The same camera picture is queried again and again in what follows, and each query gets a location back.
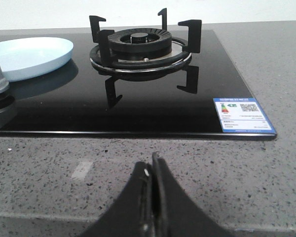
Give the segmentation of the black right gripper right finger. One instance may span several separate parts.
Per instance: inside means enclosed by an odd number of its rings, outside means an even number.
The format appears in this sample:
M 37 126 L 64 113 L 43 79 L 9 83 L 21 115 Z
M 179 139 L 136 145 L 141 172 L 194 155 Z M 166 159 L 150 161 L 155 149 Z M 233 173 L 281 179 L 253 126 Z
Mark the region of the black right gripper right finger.
M 184 192 L 165 159 L 152 154 L 155 234 L 157 237 L 231 237 Z

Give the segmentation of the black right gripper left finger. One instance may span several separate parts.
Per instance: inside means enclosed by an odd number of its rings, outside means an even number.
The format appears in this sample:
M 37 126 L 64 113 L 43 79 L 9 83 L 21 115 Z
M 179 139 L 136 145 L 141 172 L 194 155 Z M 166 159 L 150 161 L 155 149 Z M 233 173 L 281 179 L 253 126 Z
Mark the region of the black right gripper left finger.
M 152 175 L 148 164 L 137 162 L 114 203 L 83 237 L 148 237 L 151 235 Z

